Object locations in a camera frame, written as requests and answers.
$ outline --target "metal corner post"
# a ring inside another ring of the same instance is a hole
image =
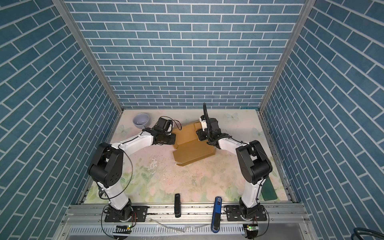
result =
[[[299,38],[301,30],[303,29],[304,23],[307,20],[315,2],[316,2],[316,0],[306,0],[305,1],[303,8],[301,9],[299,18],[297,19],[295,27],[292,30],[292,34],[288,40],[288,43],[284,49],[283,54],[281,56],[281,60],[280,60],[279,64],[277,65],[275,73],[273,74],[272,79],[271,79],[271,81],[270,81],[270,83],[266,89],[265,95],[264,95],[262,102],[260,104],[260,108],[259,108],[260,112],[263,112],[263,110],[265,109],[266,104],[267,104],[267,102],[268,102],[268,100],[271,97],[271,94],[273,92],[273,89],[275,88],[277,81],[279,80],[279,77],[283,71],[283,68],[284,68],[285,64],[287,63],[289,55],[291,54],[292,49],[295,46],[297,39]]]
[[[113,92],[110,84],[108,83],[108,80],[105,77],[103,70],[101,69],[96,58],[94,57],[90,47],[88,46],[88,43],[86,42],[84,36],[82,35],[82,33],[81,33],[78,25],[76,24],[72,14],[69,12],[69,9],[68,9],[67,5],[65,4],[64,0],[52,0],[52,2],[55,5],[55,7],[57,8],[57,10],[59,11],[64,22],[67,24],[67,27],[71,31],[73,37],[75,38],[76,42],[80,46],[85,57],[88,59],[91,67],[95,71],[96,75],[98,76],[100,82],[102,83],[105,90],[107,91],[112,102],[115,104],[119,113],[122,113],[123,107],[121,106],[121,104],[120,104],[119,100],[117,99],[115,93]]]

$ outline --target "cardboard box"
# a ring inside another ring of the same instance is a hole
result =
[[[200,122],[192,122],[183,125],[181,130],[175,129],[172,131],[172,133],[176,134],[173,157],[177,165],[185,166],[216,153],[216,148],[208,145],[207,140],[199,141],[196,134],[199,129],[201,129]]]

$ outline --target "robotic arm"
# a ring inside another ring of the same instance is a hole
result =
[[[240,142],[227,133],[222,133],[217,120],[208,117],[205,103],[203,108],[204,115],[200,117],[202,129],[196,132],[197,136],[200,141],[207,139],[207,144],[237,155],[241,172],[247,180],[239,209],[244,219],[252,219],[260,206],[262,186],[272,172],[271,162],[259,141]]]
[[[124,154],[128,157],[154,144],[173,145],[176,135],[172,133],[172,126],[172,120],[159,118],[154,127],[145,128],[136,136],[113,144],[104,142],[97,147],[87,173],[97,183],[99,190],[105,193],[110,210],[121,221],[129,220],[132,212],[131,200],[124,193],[119,182]]]

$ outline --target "wall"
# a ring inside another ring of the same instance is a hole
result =
[[[85,2],[66,1],[125,108],[256,108],[304,0]]]
[[[45,239],[117,112],[50,0],[0,6],[0,239]]]
[[[317,0],[265,110],[322,239],[384,231],[383,12],[382,1]]]

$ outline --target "floral tablecloth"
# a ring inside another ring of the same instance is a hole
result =
[[[150,116],[150,126],[153,126],[160,116],[169,116],[183,124],[198,120],[203,115],[200,109],[125,110],[111,142],[122,141],[141,132],[132,123],[133,117],[138,113],[147,113]],[[260,141],[273,166],[269,176],[278,196],[276,200],[287,200],[257,112],[209,109],[208,114],[218,120],[222,132],[229,133],[233,138]],[[218,149],[214,156],[181,167],[175,163],[173,150],[170,145],[153,145],[129,156],[133,162],[133,177],[125,193],[132,202],[169,203],[174,201],[176,193],[180,193],[182,202],[213,202],[216,196],[221,196],[224,201],[239,200],[245,179],[236,155]],[[131,171],[131,164],[124,156],[123,174],[120,179],[123,188],[131,176]],[[107,200],[98,197],[95,182],[92,183],[84,203],[107,203]]]

